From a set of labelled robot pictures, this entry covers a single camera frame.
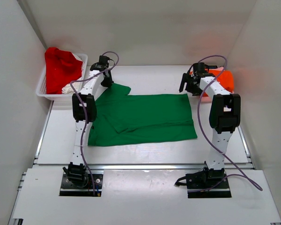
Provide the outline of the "green t shirt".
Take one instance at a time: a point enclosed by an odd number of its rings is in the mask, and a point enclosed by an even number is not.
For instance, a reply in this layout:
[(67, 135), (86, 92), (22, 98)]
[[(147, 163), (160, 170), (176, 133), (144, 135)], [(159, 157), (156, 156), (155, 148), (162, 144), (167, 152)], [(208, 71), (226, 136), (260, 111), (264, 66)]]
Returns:
[(131, 95), (113, 84), (96, 100), (97, 118), (88, 145), (110, 147), (196, 139), (186, 94)]

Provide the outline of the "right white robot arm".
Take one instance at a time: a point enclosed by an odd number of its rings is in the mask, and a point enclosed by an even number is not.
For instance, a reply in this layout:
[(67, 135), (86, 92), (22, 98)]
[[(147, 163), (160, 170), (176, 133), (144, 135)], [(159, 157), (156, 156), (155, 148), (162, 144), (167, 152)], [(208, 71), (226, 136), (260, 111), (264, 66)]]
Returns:
[(202, 191), (224, 180), (224, 154), (233, 132), (240, 124), (241, 98), (226, 90), (203, 62), (194, 63), (192, 73), (183, 74), (179, 91), (183, 90), (193, 96), (207, 94), (212, 100), (209, 125), (213, 135), (208, 159), (202, 171), (185, 175), (188, 189)]

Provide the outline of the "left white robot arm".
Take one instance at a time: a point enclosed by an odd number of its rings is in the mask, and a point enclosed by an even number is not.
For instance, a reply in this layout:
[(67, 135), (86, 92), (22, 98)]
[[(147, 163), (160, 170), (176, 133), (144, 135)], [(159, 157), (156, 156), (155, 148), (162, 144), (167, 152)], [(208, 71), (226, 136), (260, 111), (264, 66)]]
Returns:
[(83, 153), (83, 148), (88, 145), (89, 132), (97, 117), (95, 95), (98, 87), (109, 88), (113, 84), (111, 59), (107, 53), (99, 56), (98, 62), (94, 63), (89, 75), (82, 80), (80, 91), (74, 91), (72, 95), (72, 110), (75, 120), (74, 150), (70, 163), (64, 167), (67, 179), (78, 188), (90, 188), (95, 192), (96, 182)]

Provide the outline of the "small black device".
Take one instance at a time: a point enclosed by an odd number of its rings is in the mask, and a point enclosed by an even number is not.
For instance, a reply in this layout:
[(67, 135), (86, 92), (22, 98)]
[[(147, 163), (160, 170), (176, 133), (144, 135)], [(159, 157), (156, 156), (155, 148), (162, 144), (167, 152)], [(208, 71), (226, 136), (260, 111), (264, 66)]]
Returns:
[(205, 65), (205, 69), (217, 69), (218, 66), (216, 65)]

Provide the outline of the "pink folded t shirt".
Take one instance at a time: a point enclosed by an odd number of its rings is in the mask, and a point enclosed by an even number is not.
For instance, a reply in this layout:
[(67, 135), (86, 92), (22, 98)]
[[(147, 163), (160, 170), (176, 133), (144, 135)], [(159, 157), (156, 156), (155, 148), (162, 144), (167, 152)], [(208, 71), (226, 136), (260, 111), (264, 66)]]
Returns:
[[(214, 80), (214, 78), (222, 72), (222, 69), (223, 67), (209, 70), (212, 75), (207, 75), (206, 77), (201, 78), (200, 88), (204, 90)], [(233, 93), (234, 79), (232, 72), (224, 70), (221, 75), (217, 77), (216, 81), (212, 82), (212, 84), (208, 86), (202, 98), (203, 102), (212, 102), (215, 94), (228, 95)]]

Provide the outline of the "orange folded t shirt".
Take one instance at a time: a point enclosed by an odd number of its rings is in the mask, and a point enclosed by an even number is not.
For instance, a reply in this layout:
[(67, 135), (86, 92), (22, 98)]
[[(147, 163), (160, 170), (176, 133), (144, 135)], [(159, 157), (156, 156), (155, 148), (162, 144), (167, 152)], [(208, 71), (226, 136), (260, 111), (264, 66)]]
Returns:
[(193, 96), (229, 95), (234, 91), (234, 79), (230, 71), (219, 69), (193, 70), (187, 75), (186, 90)]

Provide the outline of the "white t shirt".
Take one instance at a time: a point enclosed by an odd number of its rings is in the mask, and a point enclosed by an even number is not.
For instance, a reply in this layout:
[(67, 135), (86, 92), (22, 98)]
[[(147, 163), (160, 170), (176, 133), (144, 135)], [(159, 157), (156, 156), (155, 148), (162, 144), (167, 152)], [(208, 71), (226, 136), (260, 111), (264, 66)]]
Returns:
[[(85, 76), (85, 71), (86, 71), (86, 66), (87, 66), (87, 61), (88, 61), (88, 56), (83, 53), (73, 53), (73, 56), (78, 60), (82, 62), (81, 66), (81, 77), (78, 79), (78, 81), (83, 80)], [(78, 92), (81, 89), (82, 82), (74, 82), (72, 84), (74, 89)], [(74, 90), (71, 84), (67, 84), (62, 88), (62, 94), (73, 94)]]

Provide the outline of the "red t shirt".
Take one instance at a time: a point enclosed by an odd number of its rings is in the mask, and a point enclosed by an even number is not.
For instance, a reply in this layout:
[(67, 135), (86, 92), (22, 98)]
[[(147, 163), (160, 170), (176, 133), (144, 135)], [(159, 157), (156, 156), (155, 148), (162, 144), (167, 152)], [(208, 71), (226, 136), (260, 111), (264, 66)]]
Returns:
[(45, 54), (46, 93), (61, 94), (62, 88), (82, 76), (83, 61), (69, 51), (50, 47)]

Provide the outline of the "white plastic basket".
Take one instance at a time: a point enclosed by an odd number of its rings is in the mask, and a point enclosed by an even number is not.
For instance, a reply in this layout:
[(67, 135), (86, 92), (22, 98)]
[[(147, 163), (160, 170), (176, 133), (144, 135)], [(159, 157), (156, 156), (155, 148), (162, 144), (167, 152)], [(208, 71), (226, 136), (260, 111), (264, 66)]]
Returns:
[[(74, 53), (76, 58), (79, 58), (82, 61), (82, 68), (81, 68), (81, 78), (79, 80), (83, 80), (86, 74), (86, 66), (88, 62), (88, 56), (83, 53)], [(46, 91), (46, 66), (44, 66), (38, 85), (36, 89), (36, 94), (39, 97), (45, 97), (50, 101), (71, 101), (72, 93), (70, 94), (47, 94)]]

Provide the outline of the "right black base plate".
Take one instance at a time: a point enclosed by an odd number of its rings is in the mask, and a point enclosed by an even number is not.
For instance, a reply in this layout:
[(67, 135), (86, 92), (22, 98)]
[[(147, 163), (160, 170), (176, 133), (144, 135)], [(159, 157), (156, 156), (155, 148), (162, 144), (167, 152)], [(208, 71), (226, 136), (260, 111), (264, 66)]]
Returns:
[(232, 194), (228, 179), (203, 180), (203, 173), (187, 173), (186, 175), (187, 197), (199, 198), (231, 198)]

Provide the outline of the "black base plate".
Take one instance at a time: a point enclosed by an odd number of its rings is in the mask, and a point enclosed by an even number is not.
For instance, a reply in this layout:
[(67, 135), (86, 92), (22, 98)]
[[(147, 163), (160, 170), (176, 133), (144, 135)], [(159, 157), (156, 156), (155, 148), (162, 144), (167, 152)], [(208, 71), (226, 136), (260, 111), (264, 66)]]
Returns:
[(203, 180), (203, 173), (187, 173), (186, 175), (187, 197), (199, 198), (231, 198), (232, 194), (228, 179)]
[(101, 197), (104, 174), (102, 171), (100, 173), (94, 173), (93, 178), (95, 187), (93, 187), (90, 175), (84, 184), (76, 184), (70, 181), (64, 173), (59, 189), (59, 196)]

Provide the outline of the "aluminium rail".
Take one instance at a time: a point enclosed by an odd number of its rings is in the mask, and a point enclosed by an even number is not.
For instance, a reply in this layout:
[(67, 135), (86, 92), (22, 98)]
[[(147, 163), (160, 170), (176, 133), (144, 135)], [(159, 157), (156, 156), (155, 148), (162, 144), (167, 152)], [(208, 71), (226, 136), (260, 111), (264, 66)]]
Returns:
[[(36, 166), (57, 166), (64, 167), (62, 164), (33, 164)], [(97, 164), (89, 165), (91, 170), (196, 170), (203, 168), (203, 164)], [(241, 169), (254, 169), (253, 163), (237, 165)], [(236, 169), (232, 164), (226, 164), (226, 169)]]

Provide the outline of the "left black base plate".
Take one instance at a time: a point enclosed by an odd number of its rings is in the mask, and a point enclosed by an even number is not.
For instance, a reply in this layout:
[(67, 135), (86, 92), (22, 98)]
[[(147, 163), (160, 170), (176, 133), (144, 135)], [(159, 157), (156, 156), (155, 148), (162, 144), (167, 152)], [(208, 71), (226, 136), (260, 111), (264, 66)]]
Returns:
[(94, 173), (93, 178), (95, 187), (93, 187), (90, 175), (84, 184), (76, 184), (70, 181), (64, 173), (59, 189), (59, 196), (101, 197), (104, 174), (102, 171), (100, 173)]

